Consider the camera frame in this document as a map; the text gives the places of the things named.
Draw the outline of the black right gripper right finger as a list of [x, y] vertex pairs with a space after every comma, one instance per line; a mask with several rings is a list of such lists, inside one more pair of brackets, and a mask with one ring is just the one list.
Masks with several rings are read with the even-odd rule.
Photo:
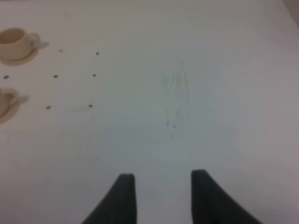
[[205, 170], [191, 173], [191, 210], [194, 224], [259, 224]]

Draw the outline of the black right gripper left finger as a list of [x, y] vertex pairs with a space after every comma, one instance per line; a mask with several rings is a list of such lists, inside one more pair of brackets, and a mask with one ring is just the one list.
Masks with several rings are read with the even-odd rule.
[[105, 197], [83, 221], [85, 224], [135, 224], [135, 176], [118, 176]]

